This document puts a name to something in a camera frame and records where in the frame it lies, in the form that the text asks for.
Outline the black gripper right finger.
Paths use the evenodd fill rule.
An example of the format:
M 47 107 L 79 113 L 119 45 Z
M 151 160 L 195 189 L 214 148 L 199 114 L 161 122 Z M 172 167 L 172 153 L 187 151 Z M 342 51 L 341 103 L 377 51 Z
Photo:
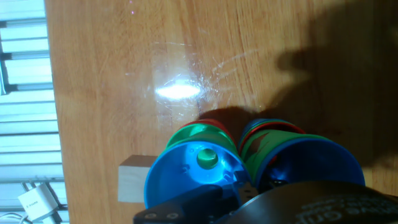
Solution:
M 288 182 L 286 180 L 270 180 L 269 181 L 269 187 L 274 189 L 274 188 L 278 188 L 281 187 L 283 185 L 287 185 Z

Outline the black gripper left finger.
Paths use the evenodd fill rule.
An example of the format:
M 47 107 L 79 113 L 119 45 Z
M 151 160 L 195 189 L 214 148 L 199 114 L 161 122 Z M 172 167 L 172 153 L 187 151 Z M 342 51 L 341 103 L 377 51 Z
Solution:
M 133 224 L 226 223 L 259 193 L 249 182 L 202 185 L 137 213 Z

